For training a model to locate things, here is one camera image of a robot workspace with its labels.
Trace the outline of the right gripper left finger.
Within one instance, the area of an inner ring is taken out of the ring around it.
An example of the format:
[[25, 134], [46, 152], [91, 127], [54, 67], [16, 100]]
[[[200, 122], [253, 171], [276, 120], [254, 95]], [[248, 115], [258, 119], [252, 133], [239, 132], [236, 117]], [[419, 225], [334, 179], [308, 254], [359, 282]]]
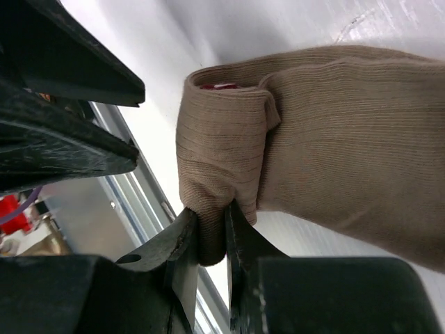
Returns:
[[189, 209], [117, 261], [4, 257], [1, 332], [192, 333], [197, 270], [197, 217]]

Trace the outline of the taupe maroon-cuffed sock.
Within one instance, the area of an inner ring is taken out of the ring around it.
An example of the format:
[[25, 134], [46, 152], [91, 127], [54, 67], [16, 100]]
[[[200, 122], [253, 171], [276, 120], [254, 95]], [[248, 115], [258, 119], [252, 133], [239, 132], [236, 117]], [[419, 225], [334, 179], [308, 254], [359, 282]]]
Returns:
[[226, 252], [223, 215], [284, 212], [444, 270], [444, 62], [343, 45], [187, 76], [179, 195], [199, 259]]

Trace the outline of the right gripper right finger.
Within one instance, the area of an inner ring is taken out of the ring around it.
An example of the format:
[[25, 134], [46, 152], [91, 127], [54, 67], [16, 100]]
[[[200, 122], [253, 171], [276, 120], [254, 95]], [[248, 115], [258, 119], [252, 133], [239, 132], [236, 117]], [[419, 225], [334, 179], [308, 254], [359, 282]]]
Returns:
[[289, 257], [225, 209], [233, 333], [440, 333], [414, 269], [393, 257]]

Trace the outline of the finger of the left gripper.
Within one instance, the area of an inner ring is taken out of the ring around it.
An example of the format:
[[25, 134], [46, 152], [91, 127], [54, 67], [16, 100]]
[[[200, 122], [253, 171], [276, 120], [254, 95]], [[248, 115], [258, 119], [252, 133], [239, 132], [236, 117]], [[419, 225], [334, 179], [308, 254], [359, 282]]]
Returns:
[[37, 93], [137, 107], [145, 85], [60, 1], [2, 1], [1, 58]]
[[1, 190], [133, 171], [139, 151], [93, 123], [1, 80]]

